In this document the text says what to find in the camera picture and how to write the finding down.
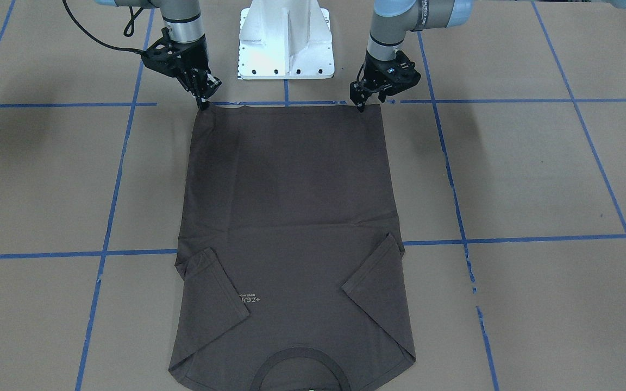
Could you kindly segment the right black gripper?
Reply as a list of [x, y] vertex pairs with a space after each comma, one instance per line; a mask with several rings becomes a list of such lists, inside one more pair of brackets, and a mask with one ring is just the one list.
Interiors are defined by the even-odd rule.
[[179, 65], [182, 71], [177, 79], [187, 91], [196, 91], [198, 109], [204, 111], [209, 106], [209, 98], [222, 85], [221, 79], [214, 77], [209, 68], [206, 38], [190, 43], [177, 43], [177, 46], [181, 51]]

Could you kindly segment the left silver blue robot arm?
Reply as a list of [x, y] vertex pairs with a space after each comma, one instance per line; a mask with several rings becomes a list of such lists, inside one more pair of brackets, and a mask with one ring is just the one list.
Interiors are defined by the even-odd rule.
[[402, 103], [626, 104], [626, 1], [377, 1], [367, 57]]

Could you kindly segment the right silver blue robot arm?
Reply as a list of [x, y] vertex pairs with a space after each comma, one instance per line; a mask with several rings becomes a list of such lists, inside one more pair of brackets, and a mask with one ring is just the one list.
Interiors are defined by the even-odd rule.
[[157, 8], [164, 21], [162, 36], [139, 51], [147, 69], [177, 79], [198, 109], [209, 107], [209, 97], [221, 86], [209, 68], [207, 42], [198, 1], [99, 1], [108, 7]]

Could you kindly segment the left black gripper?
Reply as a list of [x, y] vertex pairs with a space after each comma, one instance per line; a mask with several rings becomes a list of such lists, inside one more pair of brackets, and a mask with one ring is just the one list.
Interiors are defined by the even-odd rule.
[[396, 95], [383, 74], [387, 61], [389, 60], [376, 59], [367, 51], [365, 62], [359, 71], [359, 81], [350, 82], [350, 99], [360, 113], [365, 111], [367, 100], [373, 94], [378, 94], [380, 103], [385, 103], [389, 96]]

